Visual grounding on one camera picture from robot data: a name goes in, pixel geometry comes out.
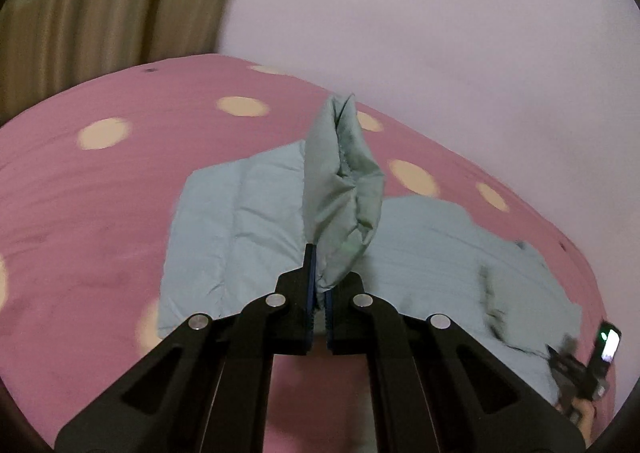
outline small display screen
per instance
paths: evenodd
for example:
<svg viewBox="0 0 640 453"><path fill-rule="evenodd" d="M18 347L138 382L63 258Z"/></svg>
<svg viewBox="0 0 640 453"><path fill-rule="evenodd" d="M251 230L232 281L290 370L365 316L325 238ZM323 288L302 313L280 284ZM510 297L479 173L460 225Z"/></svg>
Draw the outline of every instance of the small display screen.
<svg viewBox="0 0 640 453"><path fill-rule="evenodd" d="M616 353L618 344L620 343L620 336L613 331L609 330L609 334L602 334L602 338L605 339L604 350L602 351L602 360L610 363L613 361L613 356Z"/></svg>

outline yellow polka dot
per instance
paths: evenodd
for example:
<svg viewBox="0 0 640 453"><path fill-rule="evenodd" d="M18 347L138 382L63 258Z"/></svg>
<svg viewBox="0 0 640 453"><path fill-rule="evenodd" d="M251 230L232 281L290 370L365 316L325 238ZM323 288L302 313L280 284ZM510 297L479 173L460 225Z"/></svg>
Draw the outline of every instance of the yellow polka dot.
<svg viewBox="0 0 640 453"><path fill-rule="evenodd" d="M269 113L269 107L262 101L241 96L229 96L218 100L218 108L233 116L257 117Z"/></svg>
<svg viewBox="0 0 640 453"><path fill-rule="evenodd" d="M382 132L382 123L374 116L365 114L364 112L358 112L358 122L363 130L369 130L370 132Z"/></svg>
<svg viewBox="0 0 640 453"><path fill-rule="evenodd" d="M8 273L6 272L4 260L2 259L2 256L0 256L0 309L2 309L2 306L7 299L7 277Z"/></svg>
<svg viewBox="0 0 640 453"><path fill-rule="evenodd" d="M478 188L482 198L489 202L494 208L500 211L509 211L507 202L505 202L504 198L502 198L495 189L491 188L491 186L487 186L484 182L478 182L476 188Z"/></svg>
<svg viewBox="0 0 640 453"><path fill-rule="evenodd" d="M389 168L400 183L418 195L437 197L440 193L438 183L433 176L425 172L420 166L416 166L405 160L390 160Z"/></svg>
<svg viewBox="0 0 640 453"><path fill-rule="evenodd" d="M142 311L142 316L136 328L136 338L140 348L140 355L144 356L154 348L161 339L158 337L158 305L155 299Z"/></svg>
<svg viewBox="0 0 640 453"><path fill-rule="evenodd" d="M126 139L131 132L124 119L109 118L91 123L78 132L78 146L83 150L101 150Z"/></svg>
<svg viewBox="0 0 640 453"><path fill-rule="evenodd" d="M281 76L285 76L286 74L282 71L279 71L273 67L267 67L265 65L252 65L249 67L251 70L257 70L258 72L263 72L264 74L277 74Z"/></svg>

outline silver bolt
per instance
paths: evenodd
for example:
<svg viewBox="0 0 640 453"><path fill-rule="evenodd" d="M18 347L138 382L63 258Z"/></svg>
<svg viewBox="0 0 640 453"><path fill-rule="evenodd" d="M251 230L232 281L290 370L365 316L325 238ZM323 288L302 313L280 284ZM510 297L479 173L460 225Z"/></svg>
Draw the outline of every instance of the silver bolt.
<svg viewBox="0 0 640 453"><path fill-rule="evenodd" d="M436 328L444 330L450 327L451 320L444 314L434 314L431 316L431 324Z"/></svg>
<svg viewBox="0 0 640 453"><path fill-rule="evenodd" d="M209 318L204 314L196 314L189 318L189 326L194 330L201 330L209 324Z"/></svg>
<svg viewBox="0 0 640 453"><path fill-rule="evenodd" d="M273 294L268 295L265 301L270 307L281 307L286 303L287 298L282 294L274 292Z"/></svg>
<svg viewBox="0 0 640 453"><path fill-rule="evenodd" d="M368 307L373 304L373 298L369 294L356 294L353 297L353 305L356 307Z"/></svg>

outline bed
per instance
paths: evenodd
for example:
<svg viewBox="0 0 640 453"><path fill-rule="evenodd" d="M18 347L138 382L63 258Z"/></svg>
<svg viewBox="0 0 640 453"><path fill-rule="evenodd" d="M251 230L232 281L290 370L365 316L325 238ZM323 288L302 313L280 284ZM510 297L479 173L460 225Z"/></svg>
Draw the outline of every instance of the bed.
<svg viewBox="0 0 640 453"><path fill-rule="evenodd" d="M277 69L205 54L82 83L1 128L0 376L45 440L158 343L168 231L188 176L303 139L327 95ZM580 251L473 163L357 107L385 197L459 204L479 226L542 253L582 306L585 361L605 312ZM365 387L362 357L276 357L265 451L349 451ZM598 403L596 433L613 399L612 389Z"/></svg>

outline brown curtain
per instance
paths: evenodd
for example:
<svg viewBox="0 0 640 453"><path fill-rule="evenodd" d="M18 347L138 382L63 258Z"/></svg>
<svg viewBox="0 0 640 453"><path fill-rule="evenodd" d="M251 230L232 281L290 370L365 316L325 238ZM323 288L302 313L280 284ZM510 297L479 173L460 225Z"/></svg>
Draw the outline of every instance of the brown curtain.
<svg viewBox="0 0 640 453"><path fill-rule="evenodd" d="M0 10L0 125L92 78L215 52L227 1L7 0Z"/></svg>

